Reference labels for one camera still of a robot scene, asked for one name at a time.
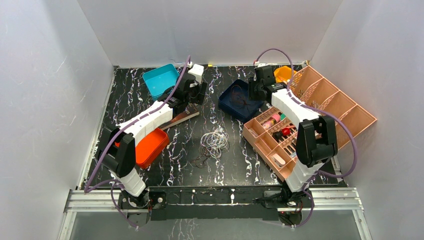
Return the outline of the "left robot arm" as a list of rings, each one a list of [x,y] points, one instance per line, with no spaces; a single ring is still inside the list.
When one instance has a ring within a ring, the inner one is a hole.
[[[96,167],[104,166],[113,174],[135,207],[144,208],[150,200],[147,186],[136,170],[137,146],[148,134],[182,113],[188,104],[202,105],[207,85],[193,79],[182,80],[133,119],[103,128]]]

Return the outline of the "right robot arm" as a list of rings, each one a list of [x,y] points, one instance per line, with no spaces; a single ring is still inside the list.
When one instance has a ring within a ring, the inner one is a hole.
[[[335,118],[329,113],[319,114],[290,90],[289,86],[276,86],[271,65],[255,65],[255,76],[248,81],[250,100],[267,100],[272,105],[262,116],[243,126],[243,137],[283,181],[282,202],[295,207],[318,170],[338,152]],[[295,156],[284,149],[288,140],[273,139],[272,134],[281,124],[280,115],[293,124]]]

